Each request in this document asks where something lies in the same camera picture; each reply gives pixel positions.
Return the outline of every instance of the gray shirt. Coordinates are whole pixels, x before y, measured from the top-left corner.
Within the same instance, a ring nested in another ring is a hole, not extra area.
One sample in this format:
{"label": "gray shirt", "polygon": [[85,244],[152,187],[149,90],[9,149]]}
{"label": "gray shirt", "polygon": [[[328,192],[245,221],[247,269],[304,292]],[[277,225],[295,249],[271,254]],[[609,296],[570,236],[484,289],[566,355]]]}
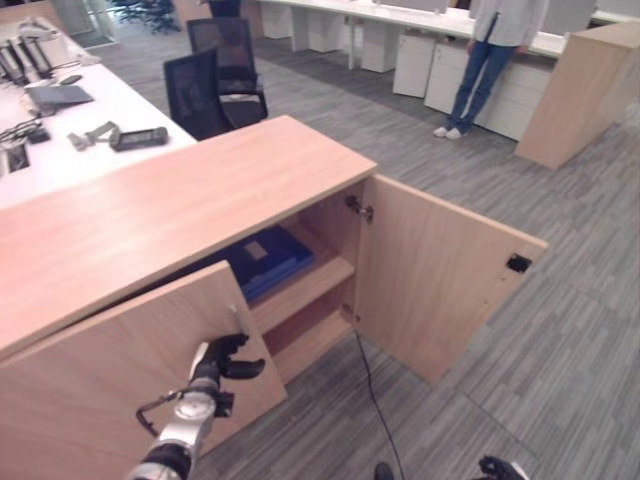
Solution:
{"label": "gray shirt", "polygon": [[484,41],[494,15],[499,13],[488,42],[506,47],[531,45],[542,27],[548,6],[549,0],[482,0],[473,38]]}

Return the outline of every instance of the jeans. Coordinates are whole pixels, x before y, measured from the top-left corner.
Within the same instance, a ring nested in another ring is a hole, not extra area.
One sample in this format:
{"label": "jeans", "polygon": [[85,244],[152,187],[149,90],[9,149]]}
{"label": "jeans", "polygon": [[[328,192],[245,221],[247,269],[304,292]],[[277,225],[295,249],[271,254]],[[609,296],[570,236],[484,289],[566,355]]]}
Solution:
{"label": "jeans", "polygon": [[[447,118],[446,129],[451,130],[457,128],[460,133],[467,133],[471,130],[476,116],[487,103],[489,96],[491,95],[491,89],[498,80],[498,77],[507,66],[509,60],[513,56],[516,47],[503,47],[500,45],[492,45],[487,42],[476,41],[471,49],[469,55],[469,62],[467,68],[464,71],[464,77],[462,83],[456,94],[456,101],[453,104],[453,110],[451,115]],[[484,73],[476,88],[473,98],[471,99],[471,105],[467,110],[464,117],[462,114],[467,106],[469,95],[473,91],[473,87],[476,84],[476,80],[482,71],[484,66]]]}

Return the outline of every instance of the cabinet top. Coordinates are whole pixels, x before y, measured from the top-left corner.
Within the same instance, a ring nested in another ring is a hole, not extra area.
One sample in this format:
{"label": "cabinet top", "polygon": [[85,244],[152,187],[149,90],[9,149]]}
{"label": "cabinet top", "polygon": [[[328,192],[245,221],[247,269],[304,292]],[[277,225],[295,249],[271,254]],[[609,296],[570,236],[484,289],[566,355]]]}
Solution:
{"label": "cabinet top", "polygon": [[0,212],[0,358],[368,176],[280,117]]}
{"label": "cabinet top", "polygon": [[640,21],[614,23],[574,34],[577,38],[597,40],[623,48],[640,48]]}

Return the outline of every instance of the phone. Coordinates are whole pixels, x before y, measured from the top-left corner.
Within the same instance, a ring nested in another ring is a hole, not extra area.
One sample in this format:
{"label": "phone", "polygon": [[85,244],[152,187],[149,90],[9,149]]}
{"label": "phone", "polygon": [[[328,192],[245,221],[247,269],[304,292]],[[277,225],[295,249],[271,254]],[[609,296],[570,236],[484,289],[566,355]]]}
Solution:
{"label": "phone", "polygon": [[138,130],[136,132],[120,132],[115,130],[109,137],[109,146],[116,152],[135,148],[155,147],[169,141],[169,133],[164,127]]}
{"label": "phone", "polygon": [[58,85],[71,85],[72,83],[76,83],[78,80],[82,78],[82,75],[71,75],[63,80],[58,82]]}

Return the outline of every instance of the door hinge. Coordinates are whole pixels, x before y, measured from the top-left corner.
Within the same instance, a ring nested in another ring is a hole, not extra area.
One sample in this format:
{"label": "door hinge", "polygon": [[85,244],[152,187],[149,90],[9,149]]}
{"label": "door hinge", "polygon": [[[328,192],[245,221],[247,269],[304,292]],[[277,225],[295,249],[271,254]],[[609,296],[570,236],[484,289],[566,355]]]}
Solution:
{"label": "door hinge", "polygon": [[360,321],[360,315],[356,315],[355,312],[353,311],[353,308],[348,303],[342,304],[342,311],[349,316],[352,323]]}
{"label": "door hinge", "polygon": [[514,272],[524,273],[529,269],[532,263],[531,259],[514,253],[507,262],[507,267]]}
{"label": "door hinge", "polygon": [[367,223],[373,222],[373,207],[363,207],[355,195],[349,195],[344,199],[344,203],[347,207],[353,210],[356,214],[360,215],[366,220]]}

